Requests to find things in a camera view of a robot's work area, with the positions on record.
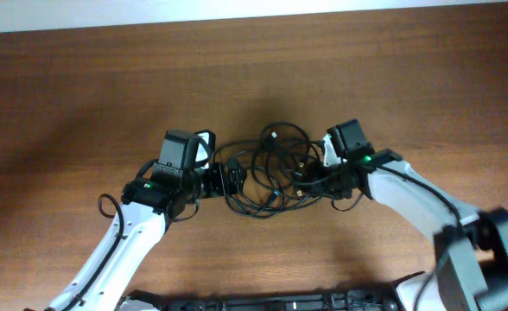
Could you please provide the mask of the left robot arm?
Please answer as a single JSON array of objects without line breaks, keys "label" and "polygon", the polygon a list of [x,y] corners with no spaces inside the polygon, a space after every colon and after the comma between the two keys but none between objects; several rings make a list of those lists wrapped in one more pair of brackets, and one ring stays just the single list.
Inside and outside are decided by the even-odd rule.
[{"label": "left robot arm", "polygon": [[210,130],[169,130],[158,158],[128,182],[120,199],[101,194],[115,207],[110,228],[50,310],[113,310],[137,268],[188,205],[239,194],[247,171],[238,161],[212,162]]}]

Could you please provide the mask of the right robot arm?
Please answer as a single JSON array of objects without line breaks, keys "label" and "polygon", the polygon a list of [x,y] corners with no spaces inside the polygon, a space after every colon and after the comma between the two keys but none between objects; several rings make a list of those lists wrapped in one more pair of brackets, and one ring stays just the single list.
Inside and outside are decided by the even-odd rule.
[{"label": "right robot arm", "polygon": [[508,310],[508,211],[486,212],[421,177],[391,149],[376,151],[353,119],[318,141],[302,190],[342,200],[359,190],[406,219],[435,250],[435,268],[395,287],[403,310]]}]

